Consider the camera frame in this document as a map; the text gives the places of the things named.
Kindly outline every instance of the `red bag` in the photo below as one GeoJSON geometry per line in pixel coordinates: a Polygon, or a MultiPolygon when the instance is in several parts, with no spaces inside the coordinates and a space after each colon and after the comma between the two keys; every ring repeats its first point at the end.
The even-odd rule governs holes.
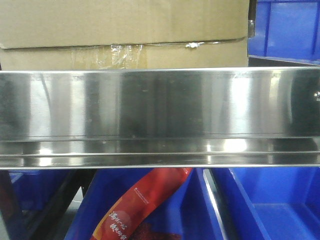
{"type": "Polygon", "coordinates": [[[134,184],[104,215],[90,240],[127,240],[140,223],[174,194],[192,168],[155,168],[134,184]]]}

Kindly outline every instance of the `cardboard box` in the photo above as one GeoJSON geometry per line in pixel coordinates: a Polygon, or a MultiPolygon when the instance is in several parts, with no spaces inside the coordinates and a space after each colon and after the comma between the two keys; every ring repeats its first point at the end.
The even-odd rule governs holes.
{"type": "Polygon", "coordinates": [[[246,67],[247,39],[188,43],[1,49],[2,70],[246,67]]]}
{"type": "Polygon", "coordinates": [[[0,47],[240,39],[249,0],[2,0],[0,47]]]}

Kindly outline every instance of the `clear tape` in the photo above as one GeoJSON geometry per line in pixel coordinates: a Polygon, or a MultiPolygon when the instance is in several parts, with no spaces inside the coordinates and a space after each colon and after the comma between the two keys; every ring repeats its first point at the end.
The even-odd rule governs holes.
{"type": "Polygon", "coordinates": [[[211,40],[197,42],[147,43],[108,46],[79,46],[71,48],[73,69],[137,69],[143,66],[144,46],[182,47],[197,49],[202,45],[236,43],[245,37],[230,40],[211,40]]]}

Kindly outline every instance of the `blue plastic bin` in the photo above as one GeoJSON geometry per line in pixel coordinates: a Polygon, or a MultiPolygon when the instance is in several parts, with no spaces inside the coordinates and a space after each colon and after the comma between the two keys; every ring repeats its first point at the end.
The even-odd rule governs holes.
{"type": "MultiPolygon", "coordinates": [[[[99,170],[66,234],[65,240],[88,240],[112,205],[150,169],[99,170]]],[[[152,230],[182,235],[183,240],[222,240],[203,170],[191,173],[179,190],[145,222],[152,230]]]]}
{"type": "Polygon", "coordinates": [[[320,0],[259,0],[249,54],[320,60],[320,0]]]}
{"type": "Polygon", "coordinates": [[[241,239],[320,239],[320,168],[212,171],[241,239]]]}
{"type": "Polygon", "coordinates": [[[10,171],[13,189],[21,209],[42,210],[68,172],[68,170],[10,171]]]}

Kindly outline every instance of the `metal rail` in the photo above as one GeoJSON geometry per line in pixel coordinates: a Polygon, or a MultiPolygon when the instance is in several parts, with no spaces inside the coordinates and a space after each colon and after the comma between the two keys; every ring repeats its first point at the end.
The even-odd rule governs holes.
{"type": "Polygon", "coordinates": [[[320,67],[2,71],[0,169],[320,166],[319,83],[320,67]]]}

